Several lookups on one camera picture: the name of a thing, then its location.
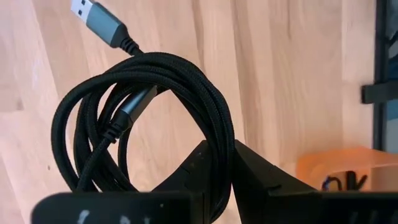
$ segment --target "wooden surface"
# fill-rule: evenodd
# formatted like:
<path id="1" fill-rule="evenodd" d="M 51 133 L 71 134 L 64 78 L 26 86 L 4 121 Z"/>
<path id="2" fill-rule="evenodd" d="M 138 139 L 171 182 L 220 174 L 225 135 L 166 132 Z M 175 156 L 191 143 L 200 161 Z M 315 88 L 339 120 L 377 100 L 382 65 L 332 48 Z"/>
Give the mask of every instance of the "wooden surface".
<path id="1" fill-rule="evenodd" d="M 375 0 L 101 3 L 142 50 L 198 65 L 227 99 L 236 138 L 287 172 L 306 152 L 371 146 L 359 87 L 373 82 Z M 0 222 L 29 223 L 40 199 L 68 190 L 50 148 L 59 100 L 127 55 L 92 34 L 69 1 L 0 5 Z M 176 97 L 157 97 L 132 132 L 132 182 L 151 190 L 202 139 Z M 233 199 L 217 223 L 239 223 Z"/>

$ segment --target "orange plastic object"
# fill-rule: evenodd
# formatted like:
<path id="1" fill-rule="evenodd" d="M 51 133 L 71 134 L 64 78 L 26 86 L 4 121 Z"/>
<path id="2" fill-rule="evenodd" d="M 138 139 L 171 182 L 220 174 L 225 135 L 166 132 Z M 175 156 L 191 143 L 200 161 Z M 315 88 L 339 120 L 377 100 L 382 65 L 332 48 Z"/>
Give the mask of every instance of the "orange plastic object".
<path id="1" fill-rule="evenodd" d="M 328 175 L 348 170 L 397 166 L 398 154 L 381 152 L 366 147 L 314 152 L 297 161 L 296 176 L 316 189 Z"/>

